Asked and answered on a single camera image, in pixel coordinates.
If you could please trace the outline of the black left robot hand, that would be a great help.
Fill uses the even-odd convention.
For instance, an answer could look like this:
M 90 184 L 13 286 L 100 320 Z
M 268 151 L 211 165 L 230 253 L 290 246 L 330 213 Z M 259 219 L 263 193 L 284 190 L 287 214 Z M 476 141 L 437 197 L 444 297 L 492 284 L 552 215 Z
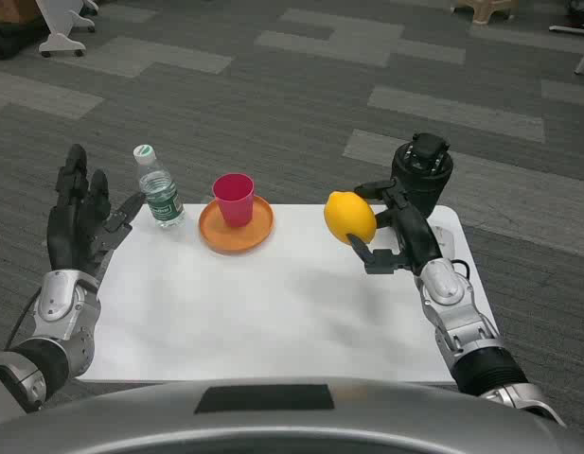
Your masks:
M 46 230 L 51 269 L 97 276 L 105 257 L 133 229 L 146 195 L 136 192 L 113 209 L 106 174 L 98 169 L 87 177 L 87 154 L 79 144 L 69 149 L 59 169 L 56 191 Z

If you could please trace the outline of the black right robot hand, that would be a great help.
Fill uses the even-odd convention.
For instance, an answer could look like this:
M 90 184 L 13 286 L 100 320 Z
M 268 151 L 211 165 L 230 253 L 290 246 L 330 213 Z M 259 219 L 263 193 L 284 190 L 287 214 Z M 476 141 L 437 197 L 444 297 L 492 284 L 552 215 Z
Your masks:
M 393 274 L 396 270 L 407 270 L 419 276 L 431 260 L 443 257 L 426 218 L 410 202 L 408 192 L 397 178 L 362 183 L 354 188 L 354 193 L 363 199 L 385 203 L 386 209 L 375 215 L 376 227 L 391 227 L 399 247 L 399 254 L 390 249 L 370 251 L 358 236 L 348 234 L 349 244 L 364 263 L 367 274 Z

